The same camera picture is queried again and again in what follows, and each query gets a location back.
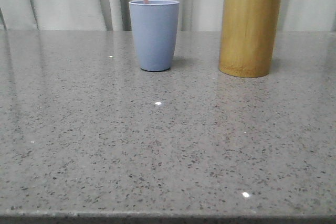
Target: blue cup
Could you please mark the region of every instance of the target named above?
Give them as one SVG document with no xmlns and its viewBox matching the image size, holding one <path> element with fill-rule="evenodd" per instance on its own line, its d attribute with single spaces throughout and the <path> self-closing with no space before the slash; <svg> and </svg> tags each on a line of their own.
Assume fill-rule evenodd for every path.
<svg viewBox="0 0 336 224">
<path fill-rule="evenodd" d="M 179 2 L 131 1 L 131 24 L 140 67 L 146 71 L 170 69 L 177 33 Z"/>
</svg>

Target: granite countertop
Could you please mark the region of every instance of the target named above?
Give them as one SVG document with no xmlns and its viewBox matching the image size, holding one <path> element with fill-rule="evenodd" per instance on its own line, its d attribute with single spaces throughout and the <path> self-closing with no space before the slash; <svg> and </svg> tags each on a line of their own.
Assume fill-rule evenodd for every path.
<svg viewBox="0 0 336 224">
<path fill-rule="evenodd" d="M 155 73 L 130 32 L 0 31 L 0 222 L 335 223 L 336 33 L 278 33 L 256 79 L 219 44 Z"/>
</svg>

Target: wooden cylinder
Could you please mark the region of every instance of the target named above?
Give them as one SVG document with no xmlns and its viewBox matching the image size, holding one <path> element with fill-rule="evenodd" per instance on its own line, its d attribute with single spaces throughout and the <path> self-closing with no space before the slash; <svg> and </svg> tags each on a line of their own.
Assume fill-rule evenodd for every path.
<svg viewBox="0 0 336 224">
<path fill-rule="evenodd" d="M 281 0 L 225 0 L 221 72 L 239 77 L 268 74 Z"/>
</svg>

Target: speckled gray surface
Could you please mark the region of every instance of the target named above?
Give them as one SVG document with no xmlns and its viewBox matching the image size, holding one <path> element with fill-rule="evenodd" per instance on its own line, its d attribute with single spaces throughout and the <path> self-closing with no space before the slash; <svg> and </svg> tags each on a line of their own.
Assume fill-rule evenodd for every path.
<svg viewBox="0 0 336 224">
<path fill-rule="evenodd" d="M 279 33 L 257 79 L 217 70 L 219 38 L 153 73 L 130 32 L 0 31 L 2 222 L 334 223 L 336 33 Z"/>
</svg>

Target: bamboo cup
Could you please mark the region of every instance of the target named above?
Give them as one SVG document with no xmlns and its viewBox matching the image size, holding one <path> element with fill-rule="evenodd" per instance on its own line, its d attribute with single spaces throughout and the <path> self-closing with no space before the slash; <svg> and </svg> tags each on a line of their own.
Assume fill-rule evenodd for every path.
<svg viewBox="0 0 336 224">
<path fill-rule="evenodd" d="M 269 73 L 281 0 L 225 0 L 221 72 L 238 77 Z"/>
</svg>

